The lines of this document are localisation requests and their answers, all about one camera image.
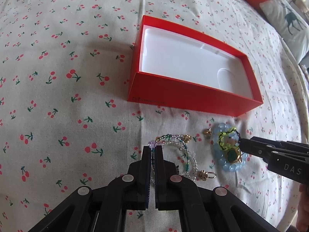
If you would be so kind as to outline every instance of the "green gemstone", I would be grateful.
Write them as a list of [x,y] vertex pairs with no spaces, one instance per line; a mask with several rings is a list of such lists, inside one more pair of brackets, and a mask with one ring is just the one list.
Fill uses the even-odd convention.
[[227,160],[229,163],[233,163],[237,159],[237,152],[233,149],[228,151],[227,153]]

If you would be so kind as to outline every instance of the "white floral bedspread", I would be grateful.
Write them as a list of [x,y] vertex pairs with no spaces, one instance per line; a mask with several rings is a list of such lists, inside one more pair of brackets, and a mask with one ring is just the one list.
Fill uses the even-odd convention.
[[[127,102],[132,49],[143,15],[194,28],[246,53],[264,104],[232,118]],[[301,78],[276,31],[245,3],[0,0],[0,58],[3,232],[28,231],[79,186],[107,185],[141,158],[149,140],[167,133],[195,137],[189,148],[199,169],[217,173],[216,179],[197,185],[225,186],[281,231],[293,219],[298,184],[268,172],[253,156],[240,171],[223,172],[202,135],[204,128],[226,122],[247,138],[308,138]],[[173,153],[166,157],[181,165]],[[177,211],[154,209],[153,189],[150,202],[147,211],[127,212],[127,231],[181,231]]]

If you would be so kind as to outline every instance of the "red box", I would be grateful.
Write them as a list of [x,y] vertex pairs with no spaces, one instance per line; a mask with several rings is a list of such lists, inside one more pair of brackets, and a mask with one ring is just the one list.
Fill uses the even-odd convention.
[[[197,42],[205,43],[207,46],[211,45],[214,49],[220,49],[222,53],[219,54],[218,58],[221,58],[221,54],[226,54],[229,56],[232,55],[234,58],[237,58],[237,60],[240,60],[240,63],[243,65],[244,74],[248,79],[248,90],[251,91],[251,98],[197,83],[141,71],[143,53],[146,52],[147,55],[147,49],[143,49],[143,53],[141,54],[143,46],[142,40],[144,39],[143,32],[144,27],[147,28],[149,26],[188,37],[184,38],[180,36],[185,39],[184,41],[190,41],[190,38],[192,38],[192,40],[195,39],[194,41],[197,40]],[[200,67],[206,67],[207,60],[204,61],[204,63],[205,66],[204,64],[198,65],[200,65]],[[208,67],[211,69],[216,68],[216,64],[208,64]],[[186,76],[186,71],[182,71],[181,69],[174,70],[182,76]],[[215,76],[210,75],[209,78],[215,81]],[[217,80],[218,82],[223,81],[225,84],[225,80],[221,77],[218,76]],[[235,117],[263,104],[261,92],[253,69],[248,57],[244,53],[204,33],[170,21],[149,16],[143,16],[140,30],[135,41],[127,100],[130,102],[154,104]]]

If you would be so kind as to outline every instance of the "bed sheet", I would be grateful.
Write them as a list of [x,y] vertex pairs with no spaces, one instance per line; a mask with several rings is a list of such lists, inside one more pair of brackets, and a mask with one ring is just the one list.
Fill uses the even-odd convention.
[[[246,53],[264,104],[233,118],[127,102],[143,15],[183,24]],[[280,231],[289,226],[298,184],[267,171],[254,156],[240,171],[223,172],[202,135],[203,129],[226,122],[247,138],[307,142],[302,78],[273,27],[247,5],[235,0],[0,0],[0,47],[1,231],[28,231],[77,187],[107,185],[141,158],[149,140],[167,133],[195,137],[189,147],[199,169],[217,173],[216,179],[198,180],[198,186],[225,186]],[[176,153],[165,153],[181,168]],[[148,210],[127,213],[126,231],[181,231],[178,212],[155,210],[153,188],[150,193]]]

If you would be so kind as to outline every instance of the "white pillow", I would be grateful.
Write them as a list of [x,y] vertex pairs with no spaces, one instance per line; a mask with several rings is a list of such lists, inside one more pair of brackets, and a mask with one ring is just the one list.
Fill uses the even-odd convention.
[[299,63],[309,51],[308,24],[285,0],[260,3],[260,8]]

